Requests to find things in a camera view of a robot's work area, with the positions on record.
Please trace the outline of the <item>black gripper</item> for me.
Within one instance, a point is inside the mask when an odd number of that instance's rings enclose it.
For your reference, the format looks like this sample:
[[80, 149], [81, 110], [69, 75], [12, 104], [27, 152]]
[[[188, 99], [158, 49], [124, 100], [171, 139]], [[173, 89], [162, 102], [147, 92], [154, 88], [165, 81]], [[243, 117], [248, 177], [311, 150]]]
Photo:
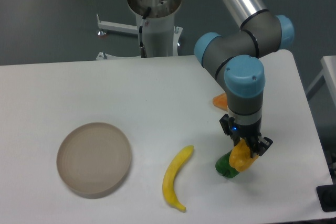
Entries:
[[224, 134], [229, 136], [233, 145], [240, 142], [240, 138], [246, 140], [250, 149], [250, 156], [262, 156], [273, 144], [268, 137], [262, 137], [260, 133], [262, 116], [258, 113], [251, 115], [239, 115], [235, 113], [225, 114], [220, 120]]

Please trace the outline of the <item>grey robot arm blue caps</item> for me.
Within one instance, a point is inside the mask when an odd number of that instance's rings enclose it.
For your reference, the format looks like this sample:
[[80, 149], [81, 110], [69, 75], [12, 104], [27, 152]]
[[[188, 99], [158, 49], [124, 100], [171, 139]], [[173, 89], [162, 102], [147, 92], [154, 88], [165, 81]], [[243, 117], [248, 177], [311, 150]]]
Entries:
[[[174, 16], [181, 0], [127, 0], [137, 17], [135, 34], [142, 58], [171, 56]], [[261, 0], [223, 0], [239, 32], [229, 37], [204, 34], [195, 44], [194, 55], [203, 68], [225, 90], [227, 113], [221, 118], [223, 131], [234, 142], [244, 140], [251, 157], [262, 156], [272, 140], [262, 136], [261, 118], [265, 87], [261, 57], [293, 42], [295, 31], [289, 18], [273, 15]]]

